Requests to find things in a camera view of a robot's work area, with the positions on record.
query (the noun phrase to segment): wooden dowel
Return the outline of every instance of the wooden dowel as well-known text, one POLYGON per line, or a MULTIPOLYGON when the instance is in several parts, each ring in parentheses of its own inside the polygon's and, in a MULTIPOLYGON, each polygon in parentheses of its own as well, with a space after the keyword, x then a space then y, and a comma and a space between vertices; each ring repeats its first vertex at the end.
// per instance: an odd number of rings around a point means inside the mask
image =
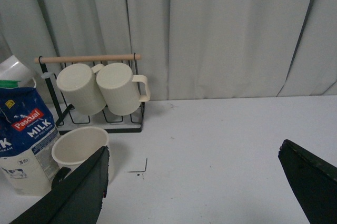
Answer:
MULTIPOLYGON (((125 55, 98 55, 98 56, 74 56, 74 57, 42 57, 41 63, 78 63, 92 61, 115 61, 115 60, 140 60, 140 54, 125 54, 125 55)), ((39 64, 38 57, 34 59, 36 64, 39 64)))

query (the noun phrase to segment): mug handle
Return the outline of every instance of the mug handle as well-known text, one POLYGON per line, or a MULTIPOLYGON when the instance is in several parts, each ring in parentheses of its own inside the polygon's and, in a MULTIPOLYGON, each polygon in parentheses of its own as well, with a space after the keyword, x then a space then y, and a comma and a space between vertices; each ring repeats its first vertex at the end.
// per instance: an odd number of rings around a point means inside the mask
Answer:
POLYGON ((91 70, 93 70, 94 73, 99 72, 101 69, 103 69, 104 65, 103 64, 98 64, 95 65, 94 67, 91 67, 91 70))
POLYGON ((71 168, 69 167, 62 167, 55 175, 53 182, 52 182, 52 190, 63 181, 63 179, 71 172, 71 168))
POLYGON ((147 77, 144 75, 134 75, 132 82, 142 82, 145 84, 145 95, 141 95, 139 101, 146 102, 150 100, 151 92, 147 84, 147 77))

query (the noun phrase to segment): white curtain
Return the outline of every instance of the white curtain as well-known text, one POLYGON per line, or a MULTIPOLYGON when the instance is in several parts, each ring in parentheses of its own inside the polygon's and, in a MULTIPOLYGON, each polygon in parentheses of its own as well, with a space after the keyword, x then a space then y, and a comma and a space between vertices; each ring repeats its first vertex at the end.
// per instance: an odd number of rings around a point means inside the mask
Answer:
POLYGON ((293 58, 309 2, 0 0, 0 27, 38 73, 40 55, 140 53, 152 99, 337 94, 336 0, 314 1, 293 58))

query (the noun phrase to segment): white mug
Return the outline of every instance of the white mug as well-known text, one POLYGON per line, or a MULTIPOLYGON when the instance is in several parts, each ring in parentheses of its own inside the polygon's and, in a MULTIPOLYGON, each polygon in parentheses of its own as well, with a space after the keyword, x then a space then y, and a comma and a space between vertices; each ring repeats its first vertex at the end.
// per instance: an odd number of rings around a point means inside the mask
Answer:
POLYGON ((73 64, 57 77, 56 84, 64 97, 83 115, 97 114, 106 105, 95 79, 100 68, 101 65, 90 68, 85 64, 73 64))
POLYGON ((36 87, 35 72, 22 64, 16 56, 12 55, 0 64, 0 79, 18 80, 18 86, 24 87, 31 79, 36 87))
MULTIPOLYGON (((81 127, 62 135, 52 148, 53 159, 60 168, 66 167, 73 172, 102 146, 110 147, 108 133, 98 127, 81 127)), ((111 182, 114 167, 109 148, 108 178, 111 182)))
POLYGON ((141 102, 149 101, 150 90, 144 75, 133 75, 129 66, 113 63, 101 68, 96 81, 109 110, 115 115, 129 115, 135 112, 141 102), (145 84, 146 95, 140 95, 137 82, 145 84))

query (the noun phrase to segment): white tabletop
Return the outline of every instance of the white tabletop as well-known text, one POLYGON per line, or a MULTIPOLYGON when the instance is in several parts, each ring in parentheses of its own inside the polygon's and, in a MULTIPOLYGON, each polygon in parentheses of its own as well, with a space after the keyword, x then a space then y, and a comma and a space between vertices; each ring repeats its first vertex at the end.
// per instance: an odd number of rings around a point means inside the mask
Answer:
MULTIPOLYGON (((309 223, 277 158, 289 139, 337 166, 337 96, 150 101, 141 133, 110 134, 98 224, 309 223)), ((39 200, 0 175, 0 223, 39 200)))

